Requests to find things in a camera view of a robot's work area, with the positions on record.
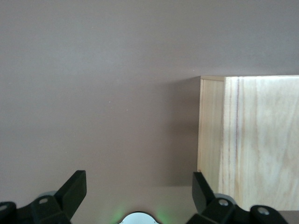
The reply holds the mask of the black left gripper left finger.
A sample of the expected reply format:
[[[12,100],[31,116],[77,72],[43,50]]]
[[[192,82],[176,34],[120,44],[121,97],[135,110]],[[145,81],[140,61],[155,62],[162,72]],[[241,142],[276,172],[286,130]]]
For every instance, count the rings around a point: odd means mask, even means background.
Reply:
[[[86,193],[86,172],[77,170],[54,195],[40,196],[22,208],[17,208],[14,202],[1,202],[0,222],[70,224]]]

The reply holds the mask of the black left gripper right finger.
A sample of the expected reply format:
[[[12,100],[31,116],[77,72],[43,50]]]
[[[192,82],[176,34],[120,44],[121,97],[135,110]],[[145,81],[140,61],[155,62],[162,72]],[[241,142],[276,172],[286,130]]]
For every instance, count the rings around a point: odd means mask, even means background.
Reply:
[[[192,176],[192,198],[197,210],[189,224],[286,224],[274,208],[254,205],[249,211],[240,208],[227,195],[216,196],[201,172]]]

